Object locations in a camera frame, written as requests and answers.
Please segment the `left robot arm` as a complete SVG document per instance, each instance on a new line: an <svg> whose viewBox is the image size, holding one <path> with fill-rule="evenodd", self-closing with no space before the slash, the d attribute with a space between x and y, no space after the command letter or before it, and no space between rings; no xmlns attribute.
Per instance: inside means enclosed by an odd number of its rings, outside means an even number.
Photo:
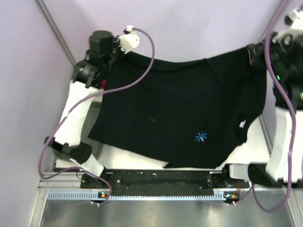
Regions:
<svg viewBox="0 0 303 227"><path fill-rule="evenodd" d="M89 37L89 49L85 58L75 64L64 107L60 128L50 138L49 147L63 160L69 160L76 166L91 172L91 182L96 187L107 183L104 167L98 163L92 153L92 146L81 141L92 99L80 100L99 92L112 65L124 53L121 38L109 31L95 31Z"/></svg>

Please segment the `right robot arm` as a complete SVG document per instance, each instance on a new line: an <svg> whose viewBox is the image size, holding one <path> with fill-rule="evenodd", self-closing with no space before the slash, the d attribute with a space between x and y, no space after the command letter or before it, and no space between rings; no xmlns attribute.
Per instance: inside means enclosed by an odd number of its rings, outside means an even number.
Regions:
<svg viewBox="0 0 303 227"><path fill-rule="evenodd" d="M248 180L268 188L288 183L303 187L303 33L273 34L270 61L277 83L275 96L276 129L269 160L263 163L226 164L221 182L226 187Z"/></svg>

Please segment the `black t shirt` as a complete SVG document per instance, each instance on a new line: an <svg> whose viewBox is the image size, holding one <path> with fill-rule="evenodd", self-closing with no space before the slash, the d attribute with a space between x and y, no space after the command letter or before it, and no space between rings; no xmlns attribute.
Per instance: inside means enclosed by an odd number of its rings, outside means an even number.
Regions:
<svg viewBox="0 0 303 227"><path fill-rule="evenodd" d="M135 86L105 94L89 138L166 162L216 168L262 113L265 69L246 48L190 62L155 60Z"/></svg>

